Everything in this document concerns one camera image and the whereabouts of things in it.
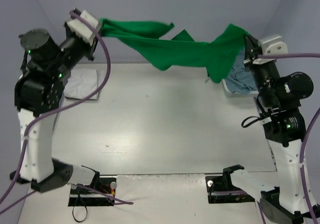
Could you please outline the white t shirt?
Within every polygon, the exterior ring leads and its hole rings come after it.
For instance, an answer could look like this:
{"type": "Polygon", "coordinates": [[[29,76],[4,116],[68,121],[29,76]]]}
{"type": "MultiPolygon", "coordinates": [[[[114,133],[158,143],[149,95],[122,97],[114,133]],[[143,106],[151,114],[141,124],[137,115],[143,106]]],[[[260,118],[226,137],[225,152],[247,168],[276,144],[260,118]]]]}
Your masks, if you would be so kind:
{"type": "Polygon", "coordinates": [[[98,87],[99,73],[95,69],[73,69],[64,88],[68,99],[83,99],[98,87]]]}

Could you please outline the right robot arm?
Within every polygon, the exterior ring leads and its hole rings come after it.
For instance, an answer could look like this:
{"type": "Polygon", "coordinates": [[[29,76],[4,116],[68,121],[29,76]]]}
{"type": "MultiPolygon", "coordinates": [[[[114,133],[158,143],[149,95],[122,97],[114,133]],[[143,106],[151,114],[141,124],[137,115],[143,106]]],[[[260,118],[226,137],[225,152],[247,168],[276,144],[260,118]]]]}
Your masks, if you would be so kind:
{"type": "Polygon", "coordinates": [[[222,186],[245,191],[274,223],[303,223],[306,218],[317,222],[320,206],[310,188],[305,160],[311,127],[299,111],[301,100],[313,93],[313,82],[303,72],[279,75],[277,59],[289,56],[281,36],[257,40],[245,35],[244,43],[243,63],[258,89],[259,121],[273,151],[279,185],[263,183],[238,166],[221,177],[222,186]]]}

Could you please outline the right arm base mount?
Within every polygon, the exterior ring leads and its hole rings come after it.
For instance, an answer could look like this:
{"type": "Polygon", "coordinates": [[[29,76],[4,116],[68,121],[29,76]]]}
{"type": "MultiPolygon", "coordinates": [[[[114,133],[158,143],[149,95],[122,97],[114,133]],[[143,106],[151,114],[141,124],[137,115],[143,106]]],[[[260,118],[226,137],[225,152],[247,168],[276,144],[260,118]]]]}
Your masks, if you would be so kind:
{"type": "Polygon", "coordinates": [[[221,175],[206,175],[206,189],[209,204],[227,204],[227,203],[246,203],[255,202],[255,199],[245,193],[238,187],[235,187],[231,181],[231,174],[236,170],[244,170],[239,164],[226,167],[221,175]]]}

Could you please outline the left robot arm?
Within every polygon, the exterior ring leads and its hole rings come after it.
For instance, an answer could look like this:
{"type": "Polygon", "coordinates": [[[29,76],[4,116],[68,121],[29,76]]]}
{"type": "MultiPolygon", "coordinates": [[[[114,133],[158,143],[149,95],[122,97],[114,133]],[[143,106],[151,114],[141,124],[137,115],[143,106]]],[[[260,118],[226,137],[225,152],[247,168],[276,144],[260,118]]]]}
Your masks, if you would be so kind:
{"type": "Polygon", "coordinates": [[[61,105],[65,80],[83,58],[93,59],[97,38],[88,38],[66,28],[66,39],[56,44],[46,29],[20,35],[24,49],[22,75],[14,88],[14,105],[21,128],[19,167],[10,174],[13,183],[30,183],[44,193],[66,184],[78,185],[90,194],[100,187],[99,172],[64,163],[52,157],[55,115],[61,105]]]}

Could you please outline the green t shirt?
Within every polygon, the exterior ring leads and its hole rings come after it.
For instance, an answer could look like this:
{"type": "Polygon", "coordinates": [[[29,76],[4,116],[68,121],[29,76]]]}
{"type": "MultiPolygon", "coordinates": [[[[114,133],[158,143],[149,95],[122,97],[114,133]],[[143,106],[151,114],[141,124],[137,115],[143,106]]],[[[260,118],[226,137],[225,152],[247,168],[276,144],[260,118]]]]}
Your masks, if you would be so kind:
{"type": "Polygon", "coordinates": [[[102,19],[102,37],[116,38],[137,51],[160,71],[172,66],[205,68],[214,83],[225,79],[249,33],[233,24],[212,42],[196,42],[186,30],[171,40],[162,37],[174,24],[155,21],[113,21],[102,19]]]}

